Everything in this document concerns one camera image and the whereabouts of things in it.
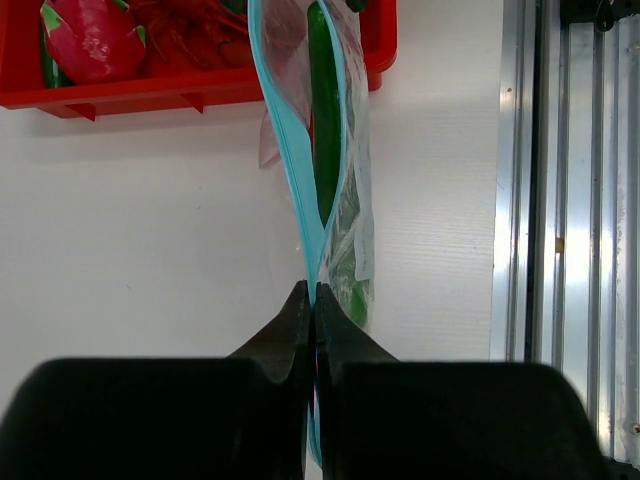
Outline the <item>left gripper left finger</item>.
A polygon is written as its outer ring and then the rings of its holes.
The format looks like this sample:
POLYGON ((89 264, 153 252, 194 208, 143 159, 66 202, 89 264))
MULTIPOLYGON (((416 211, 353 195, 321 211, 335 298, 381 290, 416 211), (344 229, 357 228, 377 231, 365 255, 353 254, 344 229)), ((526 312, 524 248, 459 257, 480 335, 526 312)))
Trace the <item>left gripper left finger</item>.
POLYGON ((311 306, 297 283, 232 354, 59 358, 1 421, 5 479, 301 479, 311 306))

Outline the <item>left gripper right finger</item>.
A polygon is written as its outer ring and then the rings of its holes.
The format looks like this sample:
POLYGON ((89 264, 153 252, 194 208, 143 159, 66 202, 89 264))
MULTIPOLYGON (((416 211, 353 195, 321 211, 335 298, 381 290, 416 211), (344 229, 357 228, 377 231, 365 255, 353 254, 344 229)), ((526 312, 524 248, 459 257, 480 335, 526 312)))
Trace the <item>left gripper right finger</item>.
POLYGON ((400 361, 316 291, 327 479, 606 479, 582 404, 534 363, 400 361))

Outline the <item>long green cucumber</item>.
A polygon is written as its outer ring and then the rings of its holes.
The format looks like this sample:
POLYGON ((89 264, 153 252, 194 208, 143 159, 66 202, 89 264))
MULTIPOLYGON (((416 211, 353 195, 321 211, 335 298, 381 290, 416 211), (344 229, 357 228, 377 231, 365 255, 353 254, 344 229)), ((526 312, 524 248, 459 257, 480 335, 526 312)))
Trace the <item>long green cucumber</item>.
POLYGON ((318 2, 307 9, 312 93, 312 158, 317 204, 327 226, 338 188, 341 114, 336 63, 329 25, 318 2))

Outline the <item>clear zip top bag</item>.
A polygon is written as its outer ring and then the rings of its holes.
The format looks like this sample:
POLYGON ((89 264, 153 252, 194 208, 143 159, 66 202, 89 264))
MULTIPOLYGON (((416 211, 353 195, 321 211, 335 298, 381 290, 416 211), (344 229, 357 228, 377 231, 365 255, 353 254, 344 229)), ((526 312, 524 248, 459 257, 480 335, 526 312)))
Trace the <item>clear zip top bag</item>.
POLYGON ((272 276, 328 285, 367 329, 374 300, 369 85, 348 1, 252 1, 248 31, 266 104, 259 164, 278 189, 272 276))

